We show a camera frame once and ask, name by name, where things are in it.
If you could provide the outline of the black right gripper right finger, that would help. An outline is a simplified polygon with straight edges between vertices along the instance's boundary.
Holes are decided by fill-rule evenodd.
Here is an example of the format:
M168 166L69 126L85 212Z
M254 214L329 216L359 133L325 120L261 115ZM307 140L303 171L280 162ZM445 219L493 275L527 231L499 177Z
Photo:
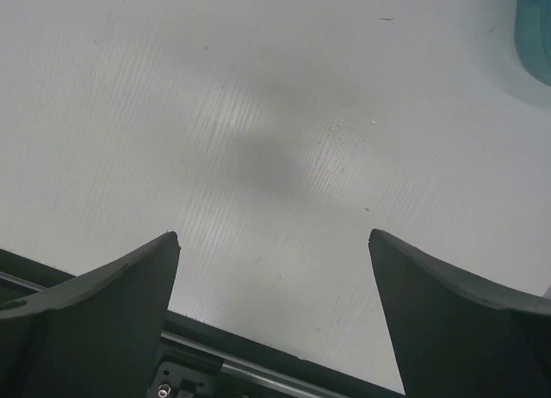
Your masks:
M408 397L548 397L550 300L374 229L368 242Z

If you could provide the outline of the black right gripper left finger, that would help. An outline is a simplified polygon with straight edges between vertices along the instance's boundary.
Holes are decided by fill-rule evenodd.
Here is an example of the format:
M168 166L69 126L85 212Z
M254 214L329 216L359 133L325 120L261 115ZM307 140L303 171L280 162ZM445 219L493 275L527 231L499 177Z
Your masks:
M144 397L176 278L168 232L1 306L3 397Z

